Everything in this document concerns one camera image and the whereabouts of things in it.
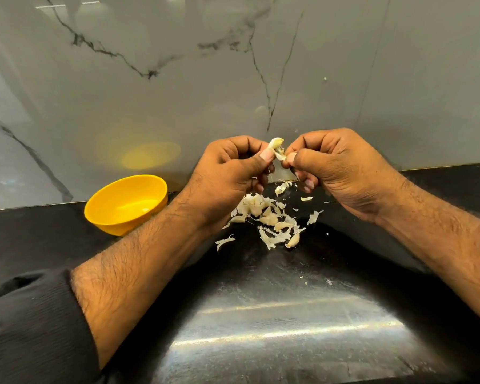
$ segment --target hand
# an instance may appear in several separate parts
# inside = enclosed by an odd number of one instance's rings
[[[207,235],[218,232],[247,193],[263,192],[274,158],[268,143],[250,136],[213,141],[174,201]]]
[[[376,222],[384,205],[407,180],[352,129],[318,130],[298,137],[286,150],[284,168],[295,168],[303,190],[319,184],[355,216]]]

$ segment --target skin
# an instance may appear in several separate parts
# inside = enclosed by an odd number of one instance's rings
[[[218,232],[244,195],[274,171],[266,142],[248,136],[208,145],[181,193],[157,216],[72,271],[100,367],[196,247]],[[480,219],[406,180],[349,129],[301,135],[284,168],[302,188],[329,191],[349,212],[384,227],[480,316]]]
[[[286,155],[305,192],[321,186],[390,232],[480,316],[480,219],[411,183],[351,129],[301,135]]]

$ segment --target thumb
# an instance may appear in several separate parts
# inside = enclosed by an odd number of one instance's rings
[[[262,152],[248,159],[237,160],[243,167],[242,179],[247,180],[261,174],[275,158],[272,148],[265,148]]]
[[[300,171],[306,171],[319,179],[327,179],[333,171],[333,155],[302,148],[289,154],[286,162]]]

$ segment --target person's right arm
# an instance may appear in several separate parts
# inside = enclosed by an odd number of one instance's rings
[[[386,229],[480,316],[480,219],[405,179],[353,130],[301,135],[286,154],[304,191],[321,185]]]

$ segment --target sleeve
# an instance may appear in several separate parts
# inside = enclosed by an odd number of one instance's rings
[[[99,374],[68,270],[27,273],[0,286],[0,383],[91,383]]]

